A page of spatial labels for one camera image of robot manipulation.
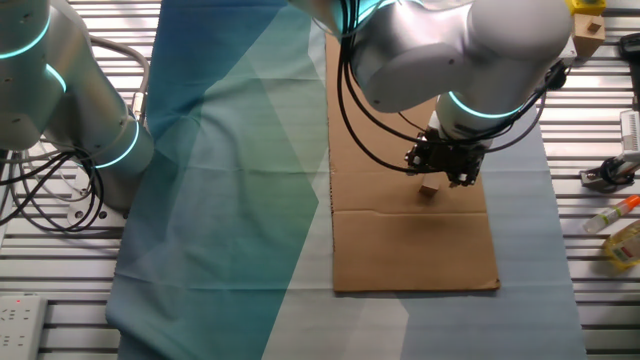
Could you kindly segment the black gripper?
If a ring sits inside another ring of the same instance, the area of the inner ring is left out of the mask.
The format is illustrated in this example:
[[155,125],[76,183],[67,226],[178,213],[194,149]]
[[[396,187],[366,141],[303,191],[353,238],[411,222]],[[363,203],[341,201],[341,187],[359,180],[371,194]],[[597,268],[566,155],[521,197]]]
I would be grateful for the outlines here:
[[476,183],[484,158],[482,146],[445,145],[436,130],[422,132],[418,139],[420,142],[414,144],[404,157],[409,169],[446,172],[450,188]]

